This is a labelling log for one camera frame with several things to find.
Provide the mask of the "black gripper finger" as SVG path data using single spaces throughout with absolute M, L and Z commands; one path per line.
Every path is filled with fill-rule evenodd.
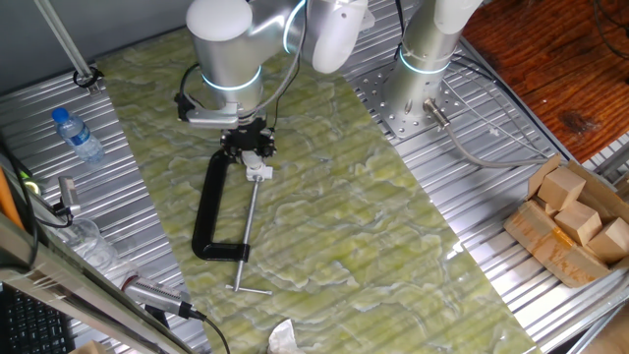
M 270 158 L 276 154 L 276 146 L 272 130 L 262 130 L 259 133 L 257 151 L 262 158 Z
M 220 144 L 222 150 L 232 161 L 239 160 L 242 149 L 236 138 L 231 134 L 223 134 L 220 138 Z

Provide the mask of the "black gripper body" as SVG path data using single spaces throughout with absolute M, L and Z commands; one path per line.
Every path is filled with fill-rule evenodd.
M 264 120 L 254 120 L 252 123 L 228 131 L 228 145 L 235 148 L 259 148 L 268 142 L 268 137 L 262 133 L 266 128 Z

